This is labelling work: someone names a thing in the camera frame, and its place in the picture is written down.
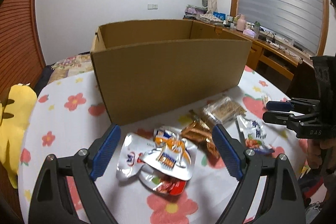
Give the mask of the person's right hand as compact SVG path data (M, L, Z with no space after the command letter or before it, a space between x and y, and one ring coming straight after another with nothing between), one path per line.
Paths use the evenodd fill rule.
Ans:
M307 163L311 169L318 169L322 165L321 153L323 149L332 149L331 156L327 162L327 169L335 169L335 138L326 140L307 140Z

